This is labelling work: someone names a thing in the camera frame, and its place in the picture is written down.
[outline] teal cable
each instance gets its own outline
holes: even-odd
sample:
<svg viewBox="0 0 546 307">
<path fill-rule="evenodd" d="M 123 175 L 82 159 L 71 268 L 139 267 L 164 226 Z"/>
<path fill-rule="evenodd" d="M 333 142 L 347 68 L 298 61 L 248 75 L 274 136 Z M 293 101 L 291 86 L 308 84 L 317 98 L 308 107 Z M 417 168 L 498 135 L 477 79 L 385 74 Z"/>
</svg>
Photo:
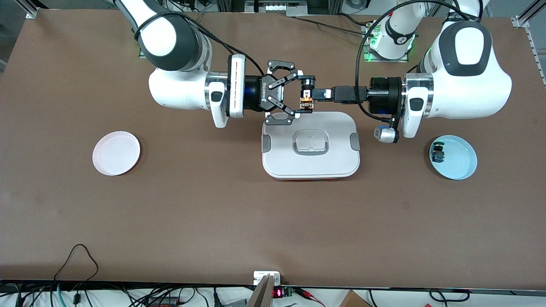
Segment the teal cable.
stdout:
<svg viewBox="0 0 546 307">
<path fill-rule="evenodd" d="M 61 285 L 57 285 L 57 295 L 59 296 L 61 305 L 63 305 L 63 307 L 67 307 L 67 305 L 64 303 L 63 297 L 61 296 Z"/>
</svg>

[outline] gray floor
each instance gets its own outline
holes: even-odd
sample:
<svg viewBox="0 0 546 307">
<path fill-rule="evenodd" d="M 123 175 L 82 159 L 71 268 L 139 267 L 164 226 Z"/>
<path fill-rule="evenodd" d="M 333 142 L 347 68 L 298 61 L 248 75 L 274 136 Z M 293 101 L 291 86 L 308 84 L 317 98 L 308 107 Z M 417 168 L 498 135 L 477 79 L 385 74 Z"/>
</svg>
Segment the gray floor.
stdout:
<svg viewBox="0 0 546 307">
<path fill-rule="evenodd" d="M 103 0 L 41 0 L 49 8 L 55 9 L 116 9 L 113 5 L 108 5 Z M 373 0 L 370 8 L 358 12 L 358 14 L 372 15 L 385 6 L 388 9 L 391 2 L 395 0 Z M 512 17 L 521 13 L 533 0 L 491 0 L 488 5 L 488 12 L 495 17 Z M 354 9 L 343 9 L 347 13 L 353 13 Z M 25 13 L 16 4 L 14 0 L 0 0 L 0 76 L 9 60 L 9 56 L 15 45 L 21 27 L 25 21 Z M 546 67 L 546 10 L 540 12 L 531 22 L 531 34 L 535 41 L 537 52 L 541 63 Z"/>
</svg>

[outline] white plate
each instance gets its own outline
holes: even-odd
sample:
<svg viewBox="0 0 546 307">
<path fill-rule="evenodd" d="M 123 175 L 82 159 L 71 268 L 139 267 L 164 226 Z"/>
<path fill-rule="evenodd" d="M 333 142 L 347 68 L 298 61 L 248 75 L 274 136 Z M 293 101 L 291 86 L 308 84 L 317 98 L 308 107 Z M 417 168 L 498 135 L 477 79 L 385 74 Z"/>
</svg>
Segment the white plate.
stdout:
<svg viewBox="0 0 546 307">
<path fill-rule="evenodd" d="M 138 139 L 125 131 L 105 135 L 93 150 L 93 165 L 107 176 L 128 172 L 140 157 Z"/>
<path fill-rule="evenodd" d="M 443 142 L 444 161 L 441 163 L 432 161 L 434 143 Z M 478 167 L 478 157 L 472 145 L 455 135 L 444 135 L 432 142 L 429 150 L 430 163 L 441 175 L 462 180 L 472 176 Z"/>
</svg>

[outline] light blue plate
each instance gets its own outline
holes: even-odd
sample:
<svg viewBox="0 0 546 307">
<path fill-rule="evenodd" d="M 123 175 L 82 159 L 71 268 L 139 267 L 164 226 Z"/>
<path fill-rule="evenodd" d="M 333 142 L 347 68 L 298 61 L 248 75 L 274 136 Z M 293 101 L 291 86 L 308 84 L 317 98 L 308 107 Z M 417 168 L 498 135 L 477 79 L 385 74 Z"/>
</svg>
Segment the light blue plate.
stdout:
<svg viewBox="0 0 546 307">
<path fill-rule="evenodd" d="M 444 161 L 441 163 L 432 161 L 432 151 L 436 142 L 444 143 L 442 150 Z M 454 180 L 467 179 L 478 167 L 478 157 L 472 145 L 454 135 L 443 135 L 435 139 L 430 146 L 429 159 L 438 173 Z"/>
</svg>

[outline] brown table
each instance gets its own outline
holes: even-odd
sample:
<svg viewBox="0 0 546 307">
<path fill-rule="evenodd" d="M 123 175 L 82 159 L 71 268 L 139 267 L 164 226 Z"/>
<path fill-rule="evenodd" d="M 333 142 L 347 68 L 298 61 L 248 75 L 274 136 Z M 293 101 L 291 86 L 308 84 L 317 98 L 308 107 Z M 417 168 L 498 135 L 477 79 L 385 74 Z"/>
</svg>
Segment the brown table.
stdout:
<svg viewBox="0 0 546 307">
<path fill-rule="evenodd" d="M 417 63 L 441 22 L 423 20 L 410 63 L 363 63 L 363 85 Z M 289 182 L 262 168 L 263 114 L 216 129 L 209 112 L 153 101 L 154 67 L 119 11 L 41 10 L 0 85 L 0 278 L 50 279 L 84 243 L 96 280 L 247 284 L 274 269 L 293 285 L 546 290 L 546 91 L 525 31 L 506 18 L 483 23 L 514 83 L 498 114 L 424 120 L 416 138 L 387 145 L 357 107 L 321 104 L 356 120 L 360 168 Z M 358 36 L 276 14 L 211 13 L 203 24 L 264 66 L 293 61 L 318 87 L 353 83 Z M 226 58 L 215 44 L 213 69 Z M 293 107 L 298 90 L 287 87 Z M 108 177 L 91 153 L 116 130 L 134 133 L 143 152 L 131 172 Z M 425 150 L 443 134 L 474 146 L 469 179 L 431 170 Z M 61 279 L 93 270 L 76 254 Z"/>
</svg>

